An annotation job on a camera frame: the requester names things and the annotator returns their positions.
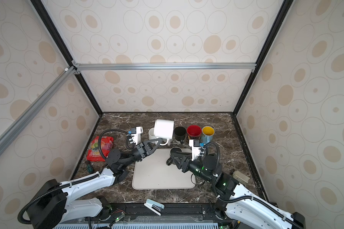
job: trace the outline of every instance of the brown marble surface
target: brown marble surface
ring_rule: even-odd
[[[142,126],[144,133],[142,141],[148,140],[148,131],[154,127],[156,119],[174,120],[174,125],[187,128],[190,125],[198,125],[200,127],[211,126],[215,130],[213,141],[220,146],[220,162],[223,165],[223,171],[230,173],[232,169],[239,170],[246,176],[250,177],[246,187],[257,194],[252,175],[243,154],[236,130],[234,128],[230,114],[225,113],[106,113],[101,118],[97,126],[94,139],[103,130],[121,129],[129,131],[132,127]],[[114,137],[114,148],[125,151],[126,136],[118,132],[110,132],[106,134]],[[177,144],[172,142],[171,146],[162,146],[161,148],[172,148],[178,146],[180,148],[190,148],[186,141],[185,144]],[[86,157],[83,157],[82,163],[75,175],[75,178],[88,175]],[[92,162],[93,169],[99,170],[104,162]],[[211,185],[205,183],[202,186],[195,186],[192,189],[159,189],[159,190],[135,190],[132,187],[132,177],[134,164],[128,167],[129,175],[119,184],[102,188],[83,196],[81,199],[90,199],[99,195],[103,195],[110,203],[143,203],[146,199],[152,199],[160,203],[207,203],[208,199],[215,202],[214,194],[211,192]],[[202,179],[196,178],[197,184]]]

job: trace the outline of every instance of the patterned wall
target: patterned wall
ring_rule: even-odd
[[[46,0],[78,63],[256,62],[282,0]]]
[[[0,135],[67,64],[24,0],[0,0]]]
[[[107,111],[233,111],[250,69],[83,71]]]
[[[344,1],[297,1],[238,118],[270,200],[344,228]]]
[[[0,229],[29,229],[16,217],[42,185],[68,180],[98,119],[74,76],[0,156]]]

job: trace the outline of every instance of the white mug handle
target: white mug handle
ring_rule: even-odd
[[[170,139],[167,139],[167,142],[166,142],[166,143],[160,144],[160,145],[161,145],[161,146],[166,145],[166,144],[168,144],[170,141],[171,141]]]

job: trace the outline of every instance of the light blue slotted panel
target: light blue slotted panel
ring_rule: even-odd
[[[107,226],[107,223],[93,224],[92,229]],[[54,229],[89,229],[87,223],[59,224]],[[218,229],[218,223],[117,223],[112,229]]]

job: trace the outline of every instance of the candy package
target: candy package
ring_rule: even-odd
[[[98,141],[99,137],[97,136],[90,144],[88,149],[87,160],[92,162],[104,162],[105,160],[102,158],[101,154],[98,151]],[[113,147],[113,137],[102,136],[101,140],[101,147],[103,154],[107,157],[110,150]]]

